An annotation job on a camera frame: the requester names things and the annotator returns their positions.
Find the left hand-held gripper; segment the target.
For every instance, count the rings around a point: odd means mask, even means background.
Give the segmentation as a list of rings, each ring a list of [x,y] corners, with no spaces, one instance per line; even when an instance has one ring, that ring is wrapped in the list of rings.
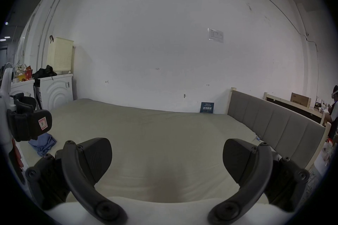
[[[12,151],[13,138],[17,142],[37,140],[52,128],[52,114],[48,110],[35,111],[34,97],[24,93],[10,96],[14,71],[12,63],[5,64],[0,91],[0,145],[4,154]]]

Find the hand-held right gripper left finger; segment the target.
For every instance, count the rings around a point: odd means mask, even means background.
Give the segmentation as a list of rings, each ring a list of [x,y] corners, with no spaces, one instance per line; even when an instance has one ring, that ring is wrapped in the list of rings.
[[[126,222],[127,214],[118,204],[95,189],[112,162],[107,138],[93,138],[76,144],[67,140],[55,156],[46,154],[25,171],[33,201],[42,210],[66,202],[69,193],[100,222]]]

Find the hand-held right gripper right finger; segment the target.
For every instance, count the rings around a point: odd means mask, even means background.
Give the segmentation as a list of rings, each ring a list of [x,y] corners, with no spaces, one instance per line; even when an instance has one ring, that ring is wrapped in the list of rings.
[[[255,146],[241,139],[228,139],[222,158],[239,190],[210,210],[208,222],[237,221],[262,194],[269,204],[287,213],[298,208],[310,173],[289,157],[279,158],[266,142]]]

